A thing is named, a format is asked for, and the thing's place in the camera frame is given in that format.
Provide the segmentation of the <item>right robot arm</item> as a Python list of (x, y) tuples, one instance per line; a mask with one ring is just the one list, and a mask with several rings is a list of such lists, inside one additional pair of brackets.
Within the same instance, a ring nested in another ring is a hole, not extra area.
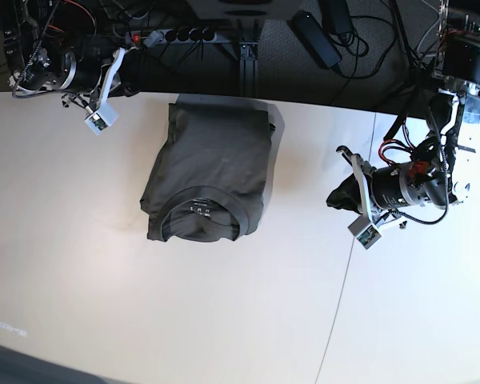
[(135, 50), (151, 1), (0, 1), (9, 86), (16, 99), (57, 94), (95, 109), (114, 53)]

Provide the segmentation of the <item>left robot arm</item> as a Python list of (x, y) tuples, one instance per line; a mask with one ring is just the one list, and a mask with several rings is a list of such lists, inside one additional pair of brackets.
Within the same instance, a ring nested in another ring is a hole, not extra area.
[(408, 206), (431, 203), (444, 214), (470, 190), (469, 161), (480, 130), (480, 1), (442, 1), (437, 49), (378, 148), (376, 168), (346, 146), (337, 151), (352, 175), (326, 204), (355, 212), (370, 226), (407, 220)]

